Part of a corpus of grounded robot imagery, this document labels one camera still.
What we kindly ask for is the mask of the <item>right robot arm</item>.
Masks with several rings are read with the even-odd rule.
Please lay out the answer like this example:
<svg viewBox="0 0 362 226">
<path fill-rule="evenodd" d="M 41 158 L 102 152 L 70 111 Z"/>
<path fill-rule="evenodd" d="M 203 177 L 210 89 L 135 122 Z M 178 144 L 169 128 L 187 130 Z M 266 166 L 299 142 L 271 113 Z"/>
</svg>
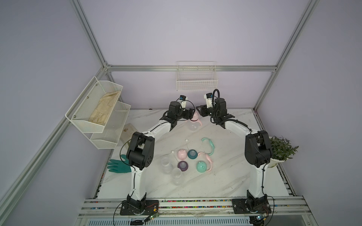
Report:
<svg viewBox="0 0 362 226">
<path fill-rule="evenodd" d="M 209 116 L 212 124 L 221 126 L 241 138 L 245 138 L 244 154 L 251 165 L 251 182 L 247 190 L 247 201 L 253 205 L 261 205 L 268 201 L 265 193 L 266 169 L 270 163 L 273 150 L 269 135 L 266 131 L 251 129 L 246 123 L 228 113 L 225 99 L 220 97 L 220 91 L 204 95 L 205 105 L 196 109 L 202 117 Z"/>
</svg>

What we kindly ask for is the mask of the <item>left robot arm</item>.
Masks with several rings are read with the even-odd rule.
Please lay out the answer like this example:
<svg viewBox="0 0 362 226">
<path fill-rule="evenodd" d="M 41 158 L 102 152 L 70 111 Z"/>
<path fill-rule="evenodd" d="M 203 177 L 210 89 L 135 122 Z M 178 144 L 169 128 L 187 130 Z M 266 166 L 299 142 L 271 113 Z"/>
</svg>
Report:
<svg viewBox="0 0 362 226">
<path fill-rule="evenodd" d="M 155 126 L 144 132 L 133 133 L 126 154 L 132 173 L 131 191 L 127 199 L 137 202 L 145 199 L 144 173 L 153 161 L 155 143 L 172 131 L 178 122 L 193 118 L 196 107 L 187 108 L 187 102 L 188 100 L 172 101 Z"/>
</svg>

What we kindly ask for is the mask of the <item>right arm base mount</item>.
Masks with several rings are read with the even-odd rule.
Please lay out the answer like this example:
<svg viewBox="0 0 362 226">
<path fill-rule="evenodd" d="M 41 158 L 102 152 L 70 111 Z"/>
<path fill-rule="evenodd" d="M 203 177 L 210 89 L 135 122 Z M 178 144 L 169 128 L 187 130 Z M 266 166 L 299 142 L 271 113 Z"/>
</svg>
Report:
<svg viewBox="0 0 362 226">
<path fill-rule="evenodd" d="M 267 195 L 262 194 L 261 197 L 255 198 L 249 191 L 246 198 L 232 199 L 232 207 L 235 214 L 271 214 L 272 212 Z"/>
</svg>

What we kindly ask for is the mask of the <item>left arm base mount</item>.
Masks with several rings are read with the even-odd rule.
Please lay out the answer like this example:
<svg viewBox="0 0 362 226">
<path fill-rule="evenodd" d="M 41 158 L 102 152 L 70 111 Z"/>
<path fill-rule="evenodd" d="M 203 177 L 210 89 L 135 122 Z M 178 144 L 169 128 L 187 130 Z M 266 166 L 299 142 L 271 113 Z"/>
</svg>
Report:
<svg viewBox="0 0 362 226">
<path fill-rule="evenodd" d="M 140 200 L 128 195 L 127 199 L 122 201 L 119 213 L 121 216 L 150 215 L 154 209 L 158 211 L 158 208 L 159 200 L 148 199 L 147 193 Z"/>
</svg>

